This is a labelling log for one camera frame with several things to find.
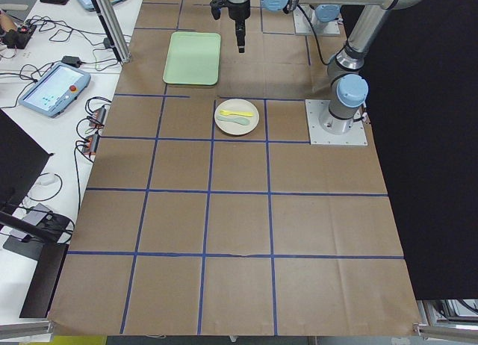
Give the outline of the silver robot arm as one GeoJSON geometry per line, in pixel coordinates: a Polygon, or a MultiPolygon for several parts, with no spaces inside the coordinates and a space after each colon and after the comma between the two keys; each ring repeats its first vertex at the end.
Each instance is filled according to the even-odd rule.
{"type": "Polygon", "coordinates": [[[406,9],[422,0],[260,0],[269,11],[286,14],[303,4],[316,7],[325,4],[361,5],[361,12],[353,31],[342,48],[325,63],[330,79],[331,99],[328,108],[318,117],[321,128],[330,134],[347,133],[355,122],[356,111],[368,94],[367,82],[359,75],[369,48],[391,11],[406,9]]]}

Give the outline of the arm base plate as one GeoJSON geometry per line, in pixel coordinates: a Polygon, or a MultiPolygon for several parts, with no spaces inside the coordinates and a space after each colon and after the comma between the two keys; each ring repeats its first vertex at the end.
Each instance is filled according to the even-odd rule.
{"type": "Polygon", "coordinates": [[[305,114],[313,146],[367,146],[360,110],[349,120],[336,119],[329,112],[329,100],[306,99],[305,114]]]}
{"type": "Polygon", "coordinates": [[[338,27],[341,6],[339,4],[319,4],[311,7],[309,4],[301,4],[303,14],[299,8],[294,11],[294,27],[297,35],[312,35],[310,20],[318,36],[338,36],[341,32],[338,27]]]}

